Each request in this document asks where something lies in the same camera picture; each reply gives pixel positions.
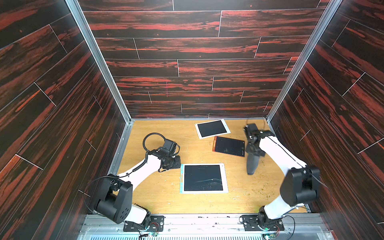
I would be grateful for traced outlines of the dark grey wiping cloth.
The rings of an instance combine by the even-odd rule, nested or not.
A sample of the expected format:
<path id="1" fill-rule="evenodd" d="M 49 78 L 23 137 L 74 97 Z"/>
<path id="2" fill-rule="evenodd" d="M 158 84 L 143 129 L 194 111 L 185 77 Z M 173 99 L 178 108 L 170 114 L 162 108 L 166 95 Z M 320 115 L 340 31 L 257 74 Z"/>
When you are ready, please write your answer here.
<path id="1" fill-rule="evenodd" d="M 259 166 L 260 157 L 264 157 L 266 152 L 259 146 L 248 143 L 246 146 L 247 157 L 247 174 L 253 175 Z"/>

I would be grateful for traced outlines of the red drawing tablet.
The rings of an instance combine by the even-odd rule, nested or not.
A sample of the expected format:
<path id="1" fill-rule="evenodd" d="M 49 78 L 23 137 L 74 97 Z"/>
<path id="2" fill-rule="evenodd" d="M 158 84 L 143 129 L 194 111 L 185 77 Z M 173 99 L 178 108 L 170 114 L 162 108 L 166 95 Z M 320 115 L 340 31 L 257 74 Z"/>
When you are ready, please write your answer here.
<path id="1" fill-rule="evenodd" d="M 213 152 L 244 157 L 245 141 L 215 136 Z"/>

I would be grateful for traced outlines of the white teal drawing tablet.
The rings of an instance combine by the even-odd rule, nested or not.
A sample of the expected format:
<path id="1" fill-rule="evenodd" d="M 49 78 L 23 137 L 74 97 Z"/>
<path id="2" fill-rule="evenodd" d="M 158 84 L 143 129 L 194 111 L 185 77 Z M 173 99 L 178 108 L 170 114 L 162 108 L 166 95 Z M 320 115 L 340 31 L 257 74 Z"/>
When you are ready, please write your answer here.
<path id="1" fill-rule="evenodd" d="M 227 194 L 228 192 L 224 164 L 181 165 L 181 194 Z"/>

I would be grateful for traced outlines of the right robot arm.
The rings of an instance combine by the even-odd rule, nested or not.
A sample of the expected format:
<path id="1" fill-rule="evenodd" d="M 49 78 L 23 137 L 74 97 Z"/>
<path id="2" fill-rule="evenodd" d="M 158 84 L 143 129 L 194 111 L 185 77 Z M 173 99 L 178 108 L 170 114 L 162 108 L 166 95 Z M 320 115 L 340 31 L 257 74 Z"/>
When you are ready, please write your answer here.
<path id="1" fill-rule="evenodd" d="M 262 228 L 294 208 L 319 198 L 320 170 L 317 167 L 296 157 L 271 131 L 259 130 L 256 124 L 249 124 L 244 127 L 244 132 L 248 141 L 247 174 L 253 175 L 260 157 L 269 155 L 285 176 L 280 195 L 259 210 L 258 221 Z"/>

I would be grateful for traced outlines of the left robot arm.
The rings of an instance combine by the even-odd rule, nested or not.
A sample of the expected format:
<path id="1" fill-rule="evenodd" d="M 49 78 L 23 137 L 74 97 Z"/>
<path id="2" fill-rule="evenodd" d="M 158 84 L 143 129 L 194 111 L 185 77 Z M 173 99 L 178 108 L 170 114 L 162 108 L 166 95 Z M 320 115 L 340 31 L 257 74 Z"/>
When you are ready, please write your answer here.
<path id="1" fill-rule="evenodd" d="M 149 225 L 150 211 L 133 205 L 134 190 L 152 173 L 181 167 L 181 158 L 160 155 L 155 152 L 132 169 L 119 175 L 109 174 L 101 178 L 100 186 L 91 197 L 90 210 L 108 218 L 116 224 L 131 222 Z"/>

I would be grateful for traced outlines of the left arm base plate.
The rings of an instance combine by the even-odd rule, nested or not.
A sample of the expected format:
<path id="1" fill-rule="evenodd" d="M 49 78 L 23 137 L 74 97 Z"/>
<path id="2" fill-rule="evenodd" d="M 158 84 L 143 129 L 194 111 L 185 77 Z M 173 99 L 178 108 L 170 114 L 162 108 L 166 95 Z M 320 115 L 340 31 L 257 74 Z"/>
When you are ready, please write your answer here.
<path id="1" fill-rule="evenodd" d="M 124 221 L 123 232 L 153 232 L 158 233 L 164 230 L 165 216 L 150 215 L 142 223 Z"/>

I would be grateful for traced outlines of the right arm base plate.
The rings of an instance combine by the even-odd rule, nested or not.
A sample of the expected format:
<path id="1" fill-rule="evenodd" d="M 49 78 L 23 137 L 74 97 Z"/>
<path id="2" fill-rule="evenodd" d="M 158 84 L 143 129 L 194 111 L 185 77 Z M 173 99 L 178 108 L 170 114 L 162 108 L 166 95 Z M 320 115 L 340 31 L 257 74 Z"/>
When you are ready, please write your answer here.
<path id="1" fill-rule="evenodd" d="M 245 231 L 284 231 L 282 218 L 271 220 L 264 214 L 256 215 L 242 215 L 239 218 L 240 223 L 243 225 Z"/>

